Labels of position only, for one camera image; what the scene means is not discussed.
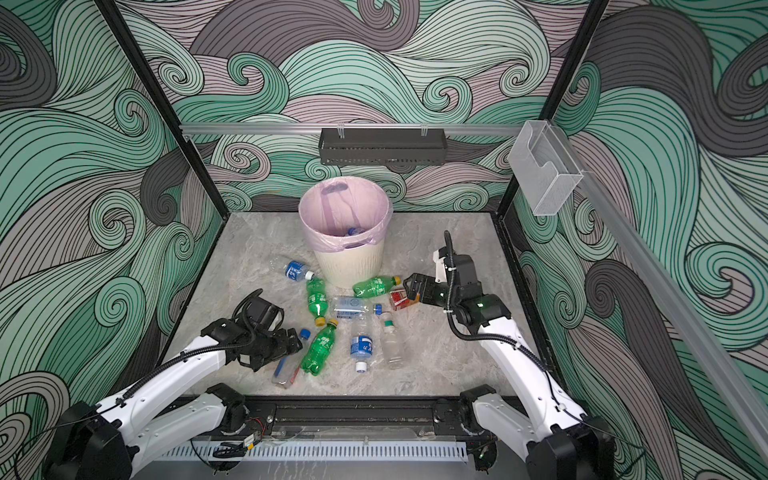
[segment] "plastic bag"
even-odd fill
[[[359,177],[323,180],[299,202],[304,237],[313,250],[324,253],[384,241],[392,210],[386,192]],[[348,235],[352,228],[364,231]]]

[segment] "red box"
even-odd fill
[[[402,310],[418,302],[418,300],[409,300],[405,290],[389,292],[389,304],[392,305],[392,310]]]

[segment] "green plastic bottle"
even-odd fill
[[[304,356],[304,360],[301,361],[301,369],[307,373],[311,373],[317,376],[320,370],[323,369],[328,355],[331,353],[333,343],[336,341],[336,325],[338,322],[335,319],[328,319],[328,325],[326,328],[320,330],[315,339],[310,345],[309,351]]]
[[[326,325],[326,311],[328,310],[328,299],[326,298],[326,283],[322,278],[314,277],[306,283],[307,298],[310,313],[315,316],[315,325]]]
[[[357,298],[373,298],[374,296],[384,295],[392,287],[402,283],[399,276],[374,276],[365,282],[355,283],[352,290],[355,291]]]

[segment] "green label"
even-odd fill
[[[376,296],[384,295],[386,293],[386,287],[384,286],[384,281],[378,277],[373,279],[371,282],[371,286],[373,287],[373,291],[376,292]]]

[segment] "red wire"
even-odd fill
[[[261,420],[259,420],[256,417],[251,417],[250,419],[256,420],[257,422],[259,422],[259,426],[261,427],[261,433],[259,435],[264,436],[264,432],[266,431],[266,429],[264,428],[264,424],[261,422]]]

